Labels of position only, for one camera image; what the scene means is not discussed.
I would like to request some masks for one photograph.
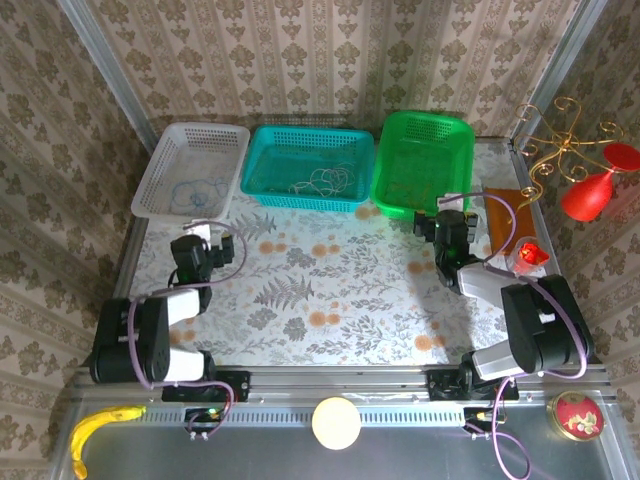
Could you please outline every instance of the banana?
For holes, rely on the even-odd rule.
[[[79,480],[87,478],[87,467],[82,462],[82,447],[98,428],[107,423],[127,422],[141,417],[147,411],[145,406],[108,407],[99,412],[87,415],[73,429],[69,450],[73,471]]]

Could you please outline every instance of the table surface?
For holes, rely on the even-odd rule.
[[[477,143],[473,190],[519,188],[506,143]],[[490,253],[481,198],[471,252]],[[243,271],[213,289],[204,314],[174,325],[171,341],[209,350],[220,365],[424,365],[506,338],[501,310],[441,286],[433,247],[370,201],[355,213],[268,208],[237,189],[227,221],[249,250]],[[178,225],[149,222],[131,294],[166,287]],[[236,260],[214,271],[222,278]]]

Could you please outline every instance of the teal basket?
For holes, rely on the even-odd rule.
[[[263,126],[251,142],[240,187],[269,207],[353,212],[369,196],[373,163],[368,132]],[[331,177],[336,169],[339,181]],[[312,180],[313,186],[300,187]]]
[[[457,118],[412,111],[389,115],[371,199],[390,218],[411,222],[416,210],[434,216],[438,197],[471,191],[474,142],[471,127]]]

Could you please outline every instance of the wallpaper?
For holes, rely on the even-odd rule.
[[[640,148],[640,2],[608,2],[562,83],[584,108],[577,135],[603,138],[600,121],[619,123]],[[553,122],[562,117],[547,112]],[[601,150],[588,152],[603,159]],[[563,274],[594,335],[636,452],[640,454],[640,174],[616,175],[613,200],[590,223],[573,221],[560,200],[569,185],[556,176],[542,200]]]
[[[154,128],[396,110],[507,136],[578,0],[90,0]]]
[[[44,478],[147,156],[55,2],[0,1],[0,478]]]

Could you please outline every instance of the cable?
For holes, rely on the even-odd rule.
[[[134,328],[136,308],[142,300],[145,300],[150,297],[158,296],[158,295],[163,295],[165,293],[173,292],[176,290],[211,287],[219,283],[226,282],[227,280],[231,280],[236,275],[238,275],[238,273],[240,273],[240,270],[242,270],[242,268],[244,267],[247,261],[248,246],[247,246],[247,241],[245,240],[242,233],[236,228],[232,227],[231,225],[227,225],[226,223],[222,223],[222,222],[216,222],[213,220],[205,220],[202,222],[194,223],[192,225],[189,225],[188,227],[185,227],[185,230],[187,228],[193,228],[193,227],[198,227],[202,225],[215,225],[215,226],[225,228],[227,231],[231,232],[232,234],[240,238],[240,240],[242,241],[242,246],[244,248],[242,262],[240,262],[240,266],[231,275],[228,275],[219,280],[212,280],[210,282],[195,283],[191,285],[179,285],[171,288],[165,288],[165,289],[153,292],[153,294],[151,295],[141,295],[131,300],[131,305],[129,306],[129,312],[127,315],[127,337],[128,337],[127,343],[129,346],[129,356],[131,357],[131,365],[133,367],[133,371],[136,375],[136,378],[138,379],[138,382],[140,382],[140,384],[147,390],[153,390],[155,387],[194,387],[194,388],[217,387],[217,388],[225,389],[228,395],[227,397],[228,401],[225,404],[224,416],[220,418],[220,422],[216,427],[217,429],[225,421],[225,419],[227,418],[227,416],[231,411],[233,403],[235,402],[235,394],[233,392],[233,388],[231,388],[231,386],[226,382],[219,382],[215,380],[205,380],[205,381],[198,381],[198,382],[156,382],[156,383],[149,382],[144,375],[142,367],[140,366],[140,359],[138,358],[138,352],[136,350],[135,328]]]
[[[560,303],[553,297],[553,295],[551,295],[547,290],[545,290],[542,286],[540,286],[536,279],[531,278],[531,277],[527,277],[527,276],[518,276],[518,275],[516,275],[516,274],[514,274],[512,272],[507,272],[506,270],[502,270],[500,268],[493,267],[493,266],[491,266],[491,265],[489,265],[487,263],[489,260],[494,258],[496,255],[500,254],[507,247],[507,245],[509,245],[509,243],[511,243],[511,240],[513,239],[513,236],[515,235],[515,232],[516,232],[516,222],[517,222],[517,220],[516,220],[515,211],[513,210],[511,205],[509,205],[504,199],[498,197],[497,195],[493,195],[493,194],[486,193],[486,192],[463,193],[463,194],[460,194],[460,195],[456,195],[454,197],[449,197],[447,199],[441,200],[440,203],[449,203],[449,202],[453,202],[455,200],[459,200],[461,198],[467,198],[467,197],[493,198],[494,200],[497,200],[502,205],[504,205],[505,208],[507,209],[507,211],[509,212],[509,215],[511,216],[511,233],[509,234],[509,237],[507,238],[507,240],[502,244],[502,246],[497,251],[493,252],[491,255],[489,255],[484,260],[482,260],[483,266],[487,271],[495,273],[497,275],[501,275],[501,276],[507,277],[507,278],[517,278],[517,279],[521,279],[521,280],[525,281],[534,290],[536,290],[540,295],[542,295],[542,297],[553,307],[553,309],[556,311],[556,313],[558,313],[558,315],[560,316],[562,321],[565,323],[565,325],[567,327],[567,330],[569,330],[569,334],[571,335],[571,339],[575,343],[576,350],[578,351],[578,357],[579,357],[579,360],[580,360],[580,368],[578,369],[578,371],[575,374],[571,374],[571,375],[566,375],[566,374],[563,374],[561,372],[556,372],[556,371],[548,371],[546,373],[548,373],[550,375],[554,375],[556,377],[565,378],[565,379],[568,379],[568,380],[575,380],[577,378],[580,378],[587,371],[587,362],[588,362],[587,352],[586,352],[585,346],[582,343],[582,340],[580,339],[580,335],[578,334],[578,331],[576,330],[575,326],[573,325],[573,322],[571,321],[571,318],[569,317],[567,312],[564,310],[564,308],[562,308],[562,305],[560,305]],[[507,384],[512,381],[512,379],[514,379],[516,377],[522,377],[522,376],[525,376],[525,374],[514,375],[513,377],[505,377],[502,380],[502,383],[500,384],[500,387],[498,388],[498,391],[496,393],[496,399],[495,399],[494,404],[493,404],[493,415],[492,415],[492,418],[491,418],[491,437],[492,437],[492,441],[493,441],[493,450],[494,450],[494,452],[496,454],[496,459],[498,460],[498,464],[500,465],[500,468],[502,469],[502,472],[510,480],[527,480],[531,476],[531,457],[529,456],[529,452],[524,447],[524,445],[516,437],[514,437],[513,435],[509,435],[508,433],[498,432],[498,423],[497,423],[498,408],[500,406],[500,399],[502,398],[502,395],[504,394],[504,389],[507,387]],[[469,428],[474,429],[474,430],[480,430],[475,425],[472,425],[472,424],[469,424],[469,423],[467,423],[467,426],[469,426]],[[513,475],[507,469],[506,465],[502,461],[502,455],[500,454],[500,447],[498,446],[498,437],[503,437],[503,438],[506,438],[508,440],[511,440],[513,443],[516,444],[516,446],[520,449],[520,451],[522,451],[523,455],[525,456],[526,465],[527,465],[527,471],[525,472],[525,474],[522,477],[516,477],[515,475]]]

